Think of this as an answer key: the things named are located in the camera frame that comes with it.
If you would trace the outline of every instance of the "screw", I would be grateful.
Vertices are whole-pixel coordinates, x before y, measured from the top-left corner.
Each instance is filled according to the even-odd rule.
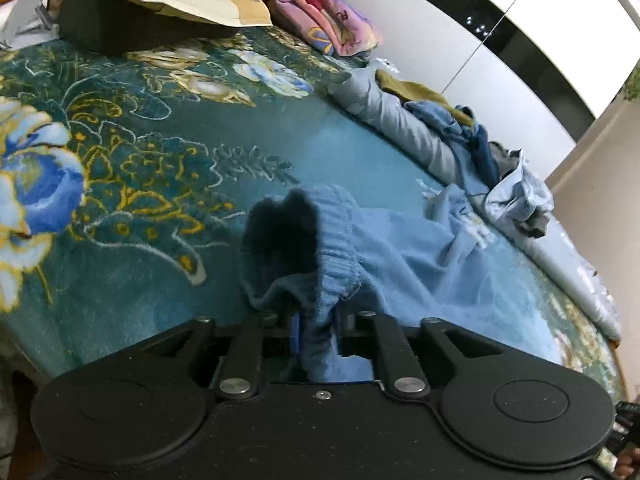
[[[419,394],[427,385],[417,377],[403,377],[398,379],[394,383],[394,386],[396,390],[404,394]]]
[[[330,400],[333,396],[331,392],[328,392],[327,390],[319,390],[314,393],[314,397],[319,400]]]
[[[220,390],[229,395],[245,394],[251,389],[251,383],[245,379],[234,377],[220,382]]]

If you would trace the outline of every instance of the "blue fabric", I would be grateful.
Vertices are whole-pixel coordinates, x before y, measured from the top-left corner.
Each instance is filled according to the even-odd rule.
[[[468,231],[470,215],[455,185],[428,201],[424,218],[360,208],[337,186],[295,188],[252,208],[241,244],[242,286],[259,310],[277,308],[290,294],[301,303],[300,359],[314,381],[372,378],[369,361],[336,352],[332,311],[346,304],[407,326],[441,317],[556,360],[539,314],[496,308],[490,256]]]
[[[413,115],[434,129],[451,148],[460,164],[466,192],[484,194],[500,181],[498,165],[491,154],[487,132],[482,124],[472,128],[459,124],[441,105],[433,101],[410,101],[404,105]],[[456,107],[473,117],[468,107]]]

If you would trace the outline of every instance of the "pile of clothes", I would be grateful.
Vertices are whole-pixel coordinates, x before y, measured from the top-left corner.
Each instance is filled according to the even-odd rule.
[[[612,340],[617,309],[593,266],[553,216],[551,192],[522,152],[489,142],[473,112],[427,87],[369,66],[345,72],[329,93],[444,184],[462,188],[475,210],[537,263]]]
[[[64,39],[108,55],[271,25],[262,0],[62,0],[57,19]]]
[[[382,37],[345,0],[269,0],[274,20],[325,55],[367,53]]]

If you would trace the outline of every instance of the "olive green cloth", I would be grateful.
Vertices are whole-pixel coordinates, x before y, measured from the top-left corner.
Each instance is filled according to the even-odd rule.
[[[376,70],[376,82],[381,90],[398,96],[403,104],[407,101],[433,101],[446,108],[462,126],[472,127],[474,125],[474,120],[471,117],[455,109],[442,94],[425,85],[411,81],[400,81],[385,70]]]

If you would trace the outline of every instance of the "gray cloth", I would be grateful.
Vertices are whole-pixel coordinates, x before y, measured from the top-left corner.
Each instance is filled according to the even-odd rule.
[[[376,85],[376,68],[380,67],[369,66],[349,71],[350,76],[342,84],[331,86],[329,93],[345,110],[396,143],[444,184],[462,187],[460,168],[451,149],[436,133],[404,110],[398,98],[386,94]],[[575,249],[560,222],[548,212],[552,208],[552,199],[548,189],[545,188],[545,191],[540,187],[544,183],[538,180],[539,184],[532,186],[531,179],[537,177],[528,172],[525,178],[528,183],[520,184],[522,195],[528,196],[528,207],[537,204],[540,213],[549,218],[546,235],[542,238],[523,234],[519,230],[522,226],[518,226],[521,221],[500,209],[501,206],[505,208],[502,202],[506,202],[506,209],[510,212],[521,214],[526,209],[522,203],[509,206],[508,198],[518,196],[514,187],[523,182],[523,176],[528,171],[521,153],[518,163],[521,167],[520,178],[516,175],[511,180],[508,177],[516,172],[517,166],[510,170],[511,161],[505,161],[503,166],[498,163],[498,170],[507,178],[503,179],[506,183],[502,187],[498,188],[503,181],[496,186],[498,189],[489,200],[491,215],[485,209],[487,195],[470,197],[473,206],[546,272],[610,339],[620,340],[620,321],[613,298],[593,266]]]
[[[375,73],[381,67],[348,70],[343,83],[329,85],[329,94],[350,114],[396,143],[435,178],[464,189],[451,148],[405,110],[398,97],[378,87]]]

